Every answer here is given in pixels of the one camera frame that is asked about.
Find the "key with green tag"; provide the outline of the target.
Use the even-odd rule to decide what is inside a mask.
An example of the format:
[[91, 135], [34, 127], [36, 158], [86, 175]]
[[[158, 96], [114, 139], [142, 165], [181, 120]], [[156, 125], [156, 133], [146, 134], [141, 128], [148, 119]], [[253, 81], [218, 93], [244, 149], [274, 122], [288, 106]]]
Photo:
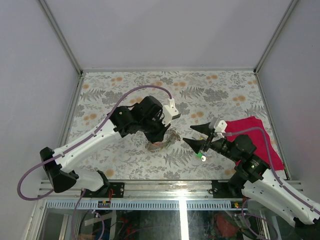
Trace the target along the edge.
[[205, 162], [207, 160], [207, 157], [204, 153], [198, 152], [195, 154], [197, 158], [201, 159], [202, 162]]

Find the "large metal keyring with keys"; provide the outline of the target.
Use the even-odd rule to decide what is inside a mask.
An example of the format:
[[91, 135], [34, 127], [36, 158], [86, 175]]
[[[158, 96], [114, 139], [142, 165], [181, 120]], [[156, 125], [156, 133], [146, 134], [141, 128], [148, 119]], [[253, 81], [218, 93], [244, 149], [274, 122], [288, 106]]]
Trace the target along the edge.
[[177, 128], [169, 129], [164, 134], [163, 141], [158, 141], [155, 143], [151, 143], [150, 141], [145, 145], [145, 149], [151, 153], [160, 152], [164, 149], [169, 148], [174, 145], [176, 142], [181, 141], [181, 136]]

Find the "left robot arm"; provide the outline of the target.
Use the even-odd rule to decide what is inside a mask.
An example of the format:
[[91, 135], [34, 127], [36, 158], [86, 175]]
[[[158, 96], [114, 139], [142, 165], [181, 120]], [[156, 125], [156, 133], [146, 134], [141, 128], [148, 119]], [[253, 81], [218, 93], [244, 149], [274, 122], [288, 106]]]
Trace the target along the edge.
[[93, 154], [98, 148], [116, 143], [127, 135], [143, 132], [151, 143], [161, 142], [177, 110], [170, 99], [162, 105], [153, 96], [146, 96], [133, 107], [118, 106], [95, 128], [69, 144], [54, 150], [46, 147], [40, 151], [43, 161], [53, 158], [45, 164], [45, 172], [55, 193], [63, 193], [72, 187], [86, 189], [98, 197], [105, 197], [110, 183], [100, 171], [80, 168], [82, 160]]

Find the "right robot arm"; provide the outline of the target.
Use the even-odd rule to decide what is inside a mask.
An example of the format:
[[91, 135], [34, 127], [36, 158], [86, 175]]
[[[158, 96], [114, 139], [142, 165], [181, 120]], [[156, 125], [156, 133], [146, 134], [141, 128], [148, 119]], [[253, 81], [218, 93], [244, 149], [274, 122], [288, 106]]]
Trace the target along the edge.
[[235, 174], [228, 180], [227, 189], [231, 196], [241, 195], [264, 205], [278, 214], [297, 231], [320, 232], [320, 205], [303, 195], [281, 179], [272, 160], [264, 161], [257, 156], [257, 147], [249, 133], [264, 130], [250, 127], [236, 132], [226, 132], [227, 123], [220, 120], [215, 124], [192, 125], [191, 129], [207, 136], [206, 139], [184, 141], [198, 154], [213, 150], [235, 162]]

